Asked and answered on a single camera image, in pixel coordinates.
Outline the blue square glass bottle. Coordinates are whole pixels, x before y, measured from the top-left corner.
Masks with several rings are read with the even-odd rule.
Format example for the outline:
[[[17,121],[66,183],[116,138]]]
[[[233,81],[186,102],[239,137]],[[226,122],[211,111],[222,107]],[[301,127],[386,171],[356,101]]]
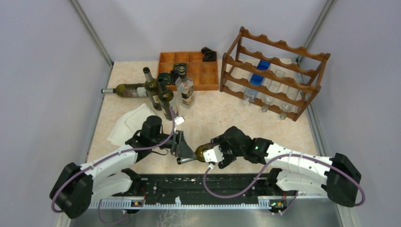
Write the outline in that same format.
[[[264,60],[260,60],[259,64],[257,65],[258,70],[268,70],[270,67],[270,63]],[[264,77],[260,76],[258,74],[253,74],[250,77],[249,83],[253,86],[259,87],[263,83]],[[249,87],[246,87],[244,90],[244,103],[245,104],[250,104],[253,103],[257,97],[258,91],[251,89]]]

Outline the green bottle front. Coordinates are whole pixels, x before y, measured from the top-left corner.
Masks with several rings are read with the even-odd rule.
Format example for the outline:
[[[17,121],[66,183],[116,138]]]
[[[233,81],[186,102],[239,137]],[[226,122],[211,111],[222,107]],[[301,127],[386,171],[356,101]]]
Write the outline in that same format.
[[[178,115],[178,106],[174,97],[173,91],[167,87],[167,83],[164,79],[157,79],[158,82],[158,99],[162,110],[164,112],[164,116],[167,120],[172,121],[175,116]]]

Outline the small clear labelled bottle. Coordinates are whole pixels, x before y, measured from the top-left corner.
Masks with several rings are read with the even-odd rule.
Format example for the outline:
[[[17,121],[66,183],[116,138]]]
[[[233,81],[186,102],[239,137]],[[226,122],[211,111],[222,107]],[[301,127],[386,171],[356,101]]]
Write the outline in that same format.
[[[194,104],[194,82],[187,74],[182,74],[175,82],[182,107],[190,109]]]

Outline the clear glass bottle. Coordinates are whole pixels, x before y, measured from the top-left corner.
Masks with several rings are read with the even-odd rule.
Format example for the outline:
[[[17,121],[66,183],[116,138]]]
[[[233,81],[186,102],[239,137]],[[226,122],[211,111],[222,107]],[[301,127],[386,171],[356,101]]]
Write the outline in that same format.
[[[291,100],[297,100],[299,93],[300,93],[300,90],[293,88],[293,87],[287,87],[287,89],[286,89],[286,95]],[[281,101],[279,107],[281,109],[279,118],[282,120],[285,120],[287,117],[287,114],[293,110],[294,106],[288,102]]]
[[[283,78],[286,73],[284,71],[282,71],[282,70],[275,70],[274,74],[279,78]],[[275,80],[272,80],[269,83],[269,86],[267,87],[267,89],[272,93],[278,93],[279,90],[280,90],[280,86],[281,86],[281,83],[279,83],[279,82],[277,82]],[[262,112],[267,112],[268,108],[273,104],[274,100],[275,100],[274,97],[272,97],[270,95],[264,95],[264,97],[263,97],[263,106],[262,106],[261,111]]]

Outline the clear glass bottle front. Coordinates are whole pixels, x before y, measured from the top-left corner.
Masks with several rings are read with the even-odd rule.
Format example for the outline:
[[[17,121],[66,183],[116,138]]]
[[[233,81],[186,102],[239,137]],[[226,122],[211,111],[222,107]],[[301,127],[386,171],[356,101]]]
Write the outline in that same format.
[[[279,78],[283,78],[286,73],[284,71],[282,71],[282,70],[275,70],[274,74]],[[279,83],[279,82],[277,82],[275,80],[272,80],[269,83],[269,86],[267,87],[267,89],[272,93],[278,93],[279,90],[280,90],[280,86],[281,86],[281,83]],[[267,112],[268,108],[273,104],[274,100],[275,100],[274,97],[272,97],[270,95],[264,95],[264,97],[263,97],[263,106],[262,106],[261,111],[262,112]]]

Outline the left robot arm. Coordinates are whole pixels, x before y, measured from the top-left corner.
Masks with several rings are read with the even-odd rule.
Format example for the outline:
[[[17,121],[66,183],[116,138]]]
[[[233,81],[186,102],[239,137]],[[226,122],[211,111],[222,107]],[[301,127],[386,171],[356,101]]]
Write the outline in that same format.
[[[184,132],[176,128],[183,122],[183,117],[177,117],[171,132],[164,134],[162,119],[151,115],[141,130],[110,154],[90,163],[67,164],[49,195],[53,212],[75,219],[93,202],[126,192],[131,196],[139,194],[142,183],[128,169],[155,148],[168,149],[178,164],[195,160],[196,154],[185,141]]]

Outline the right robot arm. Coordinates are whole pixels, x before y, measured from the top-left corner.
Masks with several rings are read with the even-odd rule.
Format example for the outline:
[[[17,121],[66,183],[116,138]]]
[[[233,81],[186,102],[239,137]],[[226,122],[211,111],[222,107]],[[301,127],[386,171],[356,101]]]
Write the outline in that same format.
[[[267,191],[278,195],[282,191],[301,191],[327,196],[345,207],[365,203],[366,194],[360,185],[361,173],[344,154],[333,157],[313,156],[285,148],[271,140],[251,138],[232,126],[211,139],[212,147],[203,151],[208,169],[217,164],[225,168],[237,157],[253,164],[271,167],[274,177],[266,182]]]

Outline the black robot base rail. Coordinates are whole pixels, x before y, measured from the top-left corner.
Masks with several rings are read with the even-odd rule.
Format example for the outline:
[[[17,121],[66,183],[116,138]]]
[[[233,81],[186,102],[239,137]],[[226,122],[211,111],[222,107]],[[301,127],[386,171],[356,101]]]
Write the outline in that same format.
[[[176,197],[186,205],[256,203],[259,197],[273,196],[287,201],[295,191],[284,192],[262,174],[133,174],[133,185],[118,196],[143,197],[145,204],[172,204]]]

